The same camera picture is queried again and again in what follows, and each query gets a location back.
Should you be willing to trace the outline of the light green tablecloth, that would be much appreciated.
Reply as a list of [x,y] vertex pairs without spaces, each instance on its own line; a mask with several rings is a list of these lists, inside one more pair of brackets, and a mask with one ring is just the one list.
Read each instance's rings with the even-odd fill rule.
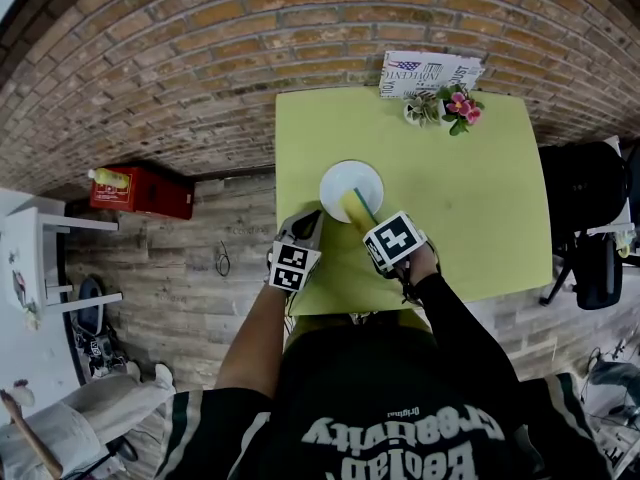
[[482,93],[467,133],[419,127],[403,102],[374,88],[280,94],[275,104],[276,215],[320,204],[335,164],[380,176],[379,219],[406,212],[435,246],[442,274],[466,302],[547,285],[552,278],[545,183],[525,103]]

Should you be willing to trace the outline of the person's right hand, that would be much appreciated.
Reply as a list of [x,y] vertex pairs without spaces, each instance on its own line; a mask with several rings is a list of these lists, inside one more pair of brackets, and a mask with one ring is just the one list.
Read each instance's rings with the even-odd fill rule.
[[417,286],[423,279],[439,273],[436,253],[428,243],[424,243],[409,254],[408,282],[412,287]]

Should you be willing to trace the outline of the wooden stick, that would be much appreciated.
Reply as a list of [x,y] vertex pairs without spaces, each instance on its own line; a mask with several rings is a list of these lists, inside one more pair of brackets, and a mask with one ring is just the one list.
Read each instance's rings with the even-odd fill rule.
[[63,473],[61,464],[24,420],[21,408],[17,402],[11,395],[2,389],[0,389],[0,398],[11,417],[11,422],[20,430],[31,449],[35,452],[42,464],[46,467],[48,473],[52,476],[53,480],[60,480]]

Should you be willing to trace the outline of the white round plate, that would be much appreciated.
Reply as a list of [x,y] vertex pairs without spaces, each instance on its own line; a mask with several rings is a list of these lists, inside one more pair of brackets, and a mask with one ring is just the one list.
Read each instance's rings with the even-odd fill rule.
[[340,205],[340,199],[344,193],[352,189],[359,191],[373,215],[381,208],[384,199],[384,186],[377,171],[364,162],[346,160],[329,168],[320,182],[320,202],[333,219],[349,223],[349,219]]

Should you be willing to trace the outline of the pink flower in white pot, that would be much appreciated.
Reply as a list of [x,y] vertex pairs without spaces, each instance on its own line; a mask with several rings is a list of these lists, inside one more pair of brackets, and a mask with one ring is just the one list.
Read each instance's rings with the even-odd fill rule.
[[484,105],[474,99],[460,84],[441,87],[437,92],[437,98],[443,104],[442,121],[449,125],[451,136],[468,133],[479,121],[484,110]]

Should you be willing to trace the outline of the printed white sign board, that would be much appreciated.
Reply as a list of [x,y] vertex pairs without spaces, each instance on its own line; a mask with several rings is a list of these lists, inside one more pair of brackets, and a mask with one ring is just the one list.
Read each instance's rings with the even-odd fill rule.
[[481,60],[433,52],[387,51],[384,55],[379,95],[405,99],[427,93],[434,96],[442,87],[459,85],[472,89],[484,73]]

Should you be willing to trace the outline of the yellow green sponge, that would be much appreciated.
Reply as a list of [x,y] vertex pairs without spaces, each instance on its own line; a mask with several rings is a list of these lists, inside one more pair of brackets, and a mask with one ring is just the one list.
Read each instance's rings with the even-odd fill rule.
[[349,222],[362,234],[366,235],[377,226],[374,215],[367,206],[362,194],[357,188],[346,191],[340,199],[340,206]]

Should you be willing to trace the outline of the black backpack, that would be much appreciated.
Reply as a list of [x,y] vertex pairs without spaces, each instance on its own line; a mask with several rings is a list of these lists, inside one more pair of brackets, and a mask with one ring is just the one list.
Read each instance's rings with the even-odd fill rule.
[[611,234],[581,237],[574,264],[578,306],[586,311],[617,304],[622,292],[622,258]]

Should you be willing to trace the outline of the black floor fan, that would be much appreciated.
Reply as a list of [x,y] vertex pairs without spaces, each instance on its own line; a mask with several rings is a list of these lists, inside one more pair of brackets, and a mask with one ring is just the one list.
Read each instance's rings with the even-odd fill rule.
[[138,453],[133,445],[123,436],[118,437],[106,444],[111,457],[119,456],[129,462],[138,460]]

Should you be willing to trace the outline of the yellow drink bottle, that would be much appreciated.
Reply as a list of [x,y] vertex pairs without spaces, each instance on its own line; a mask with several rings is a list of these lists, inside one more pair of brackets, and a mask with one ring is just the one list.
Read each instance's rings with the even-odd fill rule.
[[113,187],[117,190],[124,190],[129,187],[129,177],[120,172],[106,168],[90,169],[88,177],[96,184]]

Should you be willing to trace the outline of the person's right forearm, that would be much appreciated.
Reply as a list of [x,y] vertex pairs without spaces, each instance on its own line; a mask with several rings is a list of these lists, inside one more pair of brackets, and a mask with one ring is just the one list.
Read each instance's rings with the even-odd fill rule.
[[490,386],[518,387],[514,368],[494,337],[474,317],[439,273],[413,286],[439,349],[466,376]]

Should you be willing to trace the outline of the black office chair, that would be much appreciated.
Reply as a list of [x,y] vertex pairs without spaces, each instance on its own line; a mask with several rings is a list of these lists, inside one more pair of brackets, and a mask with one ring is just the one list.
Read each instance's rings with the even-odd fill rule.
[[614,221],[631,188],[631,173],[605,142],[538,149],[554,236]]

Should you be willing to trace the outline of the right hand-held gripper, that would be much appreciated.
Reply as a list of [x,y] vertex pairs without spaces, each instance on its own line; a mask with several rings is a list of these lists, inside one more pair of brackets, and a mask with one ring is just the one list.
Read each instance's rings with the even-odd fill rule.
[[426,243],[426,234],[403,211],[379,223],[364,210],[362,222],[367,227],[363,243],[376,271],[385,278],[391,278],[395,265]]

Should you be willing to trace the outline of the person's black printed shirt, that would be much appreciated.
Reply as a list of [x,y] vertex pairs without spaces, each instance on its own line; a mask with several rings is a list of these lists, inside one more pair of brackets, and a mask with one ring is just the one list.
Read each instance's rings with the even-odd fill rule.
[[403,327],[310,332],[277,392],[174,397],[157,480],[612,480],[572,378],[514,395]]

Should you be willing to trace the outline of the red box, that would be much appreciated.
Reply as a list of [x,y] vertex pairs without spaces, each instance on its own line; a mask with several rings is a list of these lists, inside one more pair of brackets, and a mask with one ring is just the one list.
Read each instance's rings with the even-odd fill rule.
[[190,220],[195,184],[183,176],[166,175],[145,167],[101,167],[124,173],[129,187],[117,190],[91,180],[90,205],[98,209]]

